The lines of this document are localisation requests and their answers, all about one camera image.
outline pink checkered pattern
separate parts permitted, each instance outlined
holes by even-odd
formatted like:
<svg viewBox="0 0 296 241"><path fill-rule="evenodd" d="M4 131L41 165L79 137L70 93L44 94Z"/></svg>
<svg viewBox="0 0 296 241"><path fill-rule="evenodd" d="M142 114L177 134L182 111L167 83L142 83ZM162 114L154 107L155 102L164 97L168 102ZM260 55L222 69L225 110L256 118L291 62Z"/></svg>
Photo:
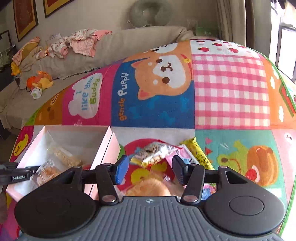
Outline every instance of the pink checkered pattern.
<svg viewBox="0 0 296 241"><path fill-rule="evenodd" d="M192 55L196 129L267 129L269 99L260 59Z"/></svg>

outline orange stuffed toy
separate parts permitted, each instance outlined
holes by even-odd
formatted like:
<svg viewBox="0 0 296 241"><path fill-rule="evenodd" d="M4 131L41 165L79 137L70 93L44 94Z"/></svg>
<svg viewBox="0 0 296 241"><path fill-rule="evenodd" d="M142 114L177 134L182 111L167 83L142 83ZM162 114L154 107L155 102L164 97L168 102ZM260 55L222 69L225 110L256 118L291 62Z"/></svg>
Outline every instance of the orange stuffed toy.
<svg viewBox="0 0 296 241"><path fill-rule="evenodd" d="M32 83L34 88L39 87L45 90L53 85L52 76L46 72L38 71L38 75Z"/></svg>
<svg viewBox="0 0 296 241"><path fill-rule="evenodd" d="M32 90L34 87L32 86L33 83L35 83L36 76L32 76L27 79L27 88Z"/></svg>

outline beige sofa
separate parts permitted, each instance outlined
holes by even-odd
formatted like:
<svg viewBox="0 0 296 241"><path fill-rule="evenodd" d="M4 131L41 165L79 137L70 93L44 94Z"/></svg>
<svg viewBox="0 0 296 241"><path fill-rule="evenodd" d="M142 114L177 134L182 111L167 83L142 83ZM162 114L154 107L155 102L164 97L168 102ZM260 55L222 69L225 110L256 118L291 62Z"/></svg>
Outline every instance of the beige sofa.
<svg viewBox="0 0 296 241"><path fill-rule="evenodd" d="M45 57L36 61L30 71L20 77L20 90L12 96L0 113L4 128L20 130L30 116L55 94L79 80L88 71L106 66L138 52L193 38L192 31L184 27L163 26L127 29L105 35L97 42L94 58L74 53L69 49L65 59ZM39 70L50 73L54 85L46 89L40 99L33 100L26 91L27 79Z"/></svg>

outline yellow snack package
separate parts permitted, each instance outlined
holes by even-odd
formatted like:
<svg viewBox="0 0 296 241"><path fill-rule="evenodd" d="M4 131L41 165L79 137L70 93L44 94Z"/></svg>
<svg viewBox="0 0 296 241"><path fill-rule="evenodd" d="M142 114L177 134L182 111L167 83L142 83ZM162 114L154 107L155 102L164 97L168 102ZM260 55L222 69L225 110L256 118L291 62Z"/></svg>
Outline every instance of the yellow snack package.
<svg viewBox="0 0 296 241"><path fill-rule="evenodd" d="M196 137L183 141L180 144L185 144L187 148L191 151L198 162L205 167L205 169L214 170L212 164L210 163L207 156L204 154L199 144L196 142Z"/></svg>

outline pink gift box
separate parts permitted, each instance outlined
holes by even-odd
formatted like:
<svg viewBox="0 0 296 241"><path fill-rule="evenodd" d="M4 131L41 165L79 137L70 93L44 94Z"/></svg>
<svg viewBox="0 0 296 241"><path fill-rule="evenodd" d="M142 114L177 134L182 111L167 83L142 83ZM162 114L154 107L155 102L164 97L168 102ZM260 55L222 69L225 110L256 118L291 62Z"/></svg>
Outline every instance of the pink gift box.
<svg viewBox="0 0 296 241"><path fill-rule="evenodd" d="M44 126L24 154L17 168L39 166L47 161L47 149L53 144L79 157L95 169L102 163L115 163L120 146L109 126ZM31 177L8 185L7 193L17 202L36 188ZM98 196L96 184L85 184L84 192L92 198Z"/></svg>

